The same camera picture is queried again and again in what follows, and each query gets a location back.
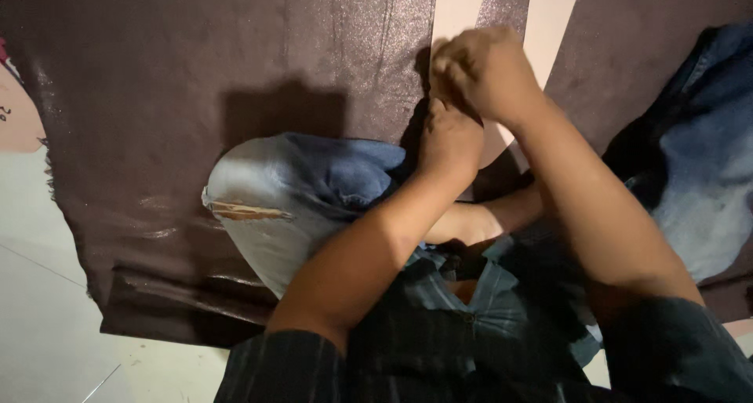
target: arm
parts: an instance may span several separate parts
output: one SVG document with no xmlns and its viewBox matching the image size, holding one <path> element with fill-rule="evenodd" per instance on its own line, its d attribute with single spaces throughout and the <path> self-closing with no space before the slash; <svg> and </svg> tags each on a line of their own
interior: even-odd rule
<svg viewBox="0 0 753 403">
<path fill-rule="evenodd" d="M 471 184 L 483 128 L 439 100 L 432 100 L 429 110 L 416 173 L 298 271 L 266 334 L 312 331 L 344 354 L 350 330 L 387 290 L 431 225 Z"/>
<path fill-rule="evenodd" d="M 467 31 L 434 66 L 486 118 L 508 127 L 526 153 L 544 206 L 560 220 L 591 280 L 599 321 L 645 296 L 702 303 L 680 258 L 643 207 L 538 87 L 508 28 Z"/>
</svg>

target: bare foot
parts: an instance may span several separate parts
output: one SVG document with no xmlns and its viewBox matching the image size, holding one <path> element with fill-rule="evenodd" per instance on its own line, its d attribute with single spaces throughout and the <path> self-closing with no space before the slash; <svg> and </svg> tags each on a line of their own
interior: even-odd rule
<svg viewBox="0 0 753 403">
<path fill-rule="evenodd" d="M 474 245 L 510 234 L 541 217 L 543 206 L 536 184 L 480 204 L 454 203 L 429 230 L 429 244 L 452 239 Z"/>
</svg>

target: floor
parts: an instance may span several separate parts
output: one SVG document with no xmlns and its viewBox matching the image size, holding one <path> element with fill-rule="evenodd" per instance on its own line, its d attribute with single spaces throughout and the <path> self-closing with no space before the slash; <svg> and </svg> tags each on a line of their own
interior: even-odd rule
<svg viewBox="0 0 753 403">
<path fill-rule="evenodd" d="M 524 48 L 542 85 L 574 2 L 531 0 Z M 0 154 L 0 401 L 212 401 L 227 351 L 99 333 L 102 317 L 50 198 L 45 152 Z M 753 354 L 753 334 L 737 340 Z M 585 371 L 609 386 L 603 351 Z"/>
</svg>

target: brown leather sheet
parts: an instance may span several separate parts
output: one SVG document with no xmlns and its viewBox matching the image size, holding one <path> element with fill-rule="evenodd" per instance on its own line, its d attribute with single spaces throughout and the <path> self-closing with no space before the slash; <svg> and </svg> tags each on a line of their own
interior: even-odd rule
<svg viewBox="0 0 753 403">
<path fill-rule="evenodd" d="M 547 90 L 603 149 L 703 27 L 752 2 L 578 0 Z M 433 3 L 3 0 L 102 331 L 216 346 L 259 332 L 275 298 L 201 206 L 209 172 L 282 131 L 398 142 L 421 118 Z M 479 24 L 522 30 L 527 4 L 484 0 Z M 511 184 L 505 160 L 477 196 Z"/>
</svg>

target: hand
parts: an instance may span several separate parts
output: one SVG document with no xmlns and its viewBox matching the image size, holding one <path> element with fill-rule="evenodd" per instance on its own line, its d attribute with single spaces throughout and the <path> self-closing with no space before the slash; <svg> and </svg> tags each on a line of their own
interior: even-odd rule
<svg viewBox="0 0 753 403">
<path fill-rule="evenodd" d="M 447 185 L 459 187 L 460 194 L 478 172 L 484 128 L 454 106 L 438 99 L 429 101 L 428 110 L 417 175 L 447 180 Z"/>
<path fill-rule="evenodd" d="M 482 118 L 513 131 L 547 106 L 520 38 L 506 25 L 467 30 L 450 42 L 436 43 L 431 70 Z"/>
</svg>

